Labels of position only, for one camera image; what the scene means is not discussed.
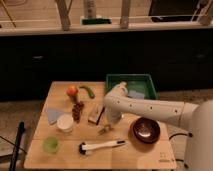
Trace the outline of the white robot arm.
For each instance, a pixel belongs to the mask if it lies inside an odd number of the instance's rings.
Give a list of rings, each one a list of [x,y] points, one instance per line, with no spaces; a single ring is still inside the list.
[[[213,171],[213,100],[200,105],[127,96],[124,82],[115,85],[103,99],[111,123],[123,113],[164,122],[188,132],[183,171]]]

